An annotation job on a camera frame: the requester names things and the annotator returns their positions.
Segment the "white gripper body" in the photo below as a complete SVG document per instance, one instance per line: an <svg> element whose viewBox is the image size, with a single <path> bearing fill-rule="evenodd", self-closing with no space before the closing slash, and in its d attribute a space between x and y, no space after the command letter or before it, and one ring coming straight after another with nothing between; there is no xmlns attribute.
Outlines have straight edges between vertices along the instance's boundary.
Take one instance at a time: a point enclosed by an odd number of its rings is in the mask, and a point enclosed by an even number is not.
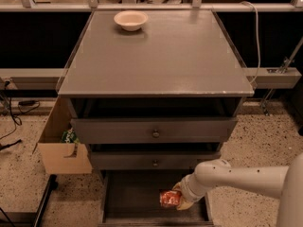
<svg viewBox="0 0 303 227"><path fill-rule="evenodd" d="M197 202L205 196L209 190L207 186L198 182L194 173L186 175L181 182L181 192L187 202Z"/></svg>

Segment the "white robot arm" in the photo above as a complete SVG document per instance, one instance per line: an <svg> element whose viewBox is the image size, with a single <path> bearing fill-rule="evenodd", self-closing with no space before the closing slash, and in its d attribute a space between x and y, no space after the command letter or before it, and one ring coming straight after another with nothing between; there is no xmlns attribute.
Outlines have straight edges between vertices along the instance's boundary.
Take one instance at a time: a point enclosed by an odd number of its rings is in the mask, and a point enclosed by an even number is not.
<svg viewBox="0 0 303 227"><path fill-rule="evenodd" d="M224 159L196 165L177 185L178 210L186 210L206 192L229 186L279 200L276 227L303 227L303 154L289 166L232 167Z"/></svg>

